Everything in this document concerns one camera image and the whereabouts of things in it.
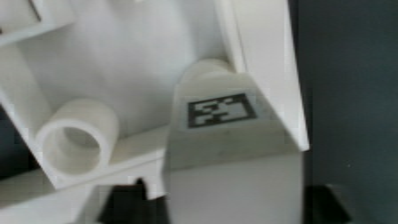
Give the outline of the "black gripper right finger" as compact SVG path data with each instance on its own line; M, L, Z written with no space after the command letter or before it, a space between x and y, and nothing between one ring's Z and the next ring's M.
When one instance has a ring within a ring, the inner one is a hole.
M304 190L302 224L379 224L336 185Z

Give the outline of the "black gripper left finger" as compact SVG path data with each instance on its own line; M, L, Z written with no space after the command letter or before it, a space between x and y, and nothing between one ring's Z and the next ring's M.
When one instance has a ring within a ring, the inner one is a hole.
M132 185L116 185L96 218L100 224L155 224L148 186L142 178Z

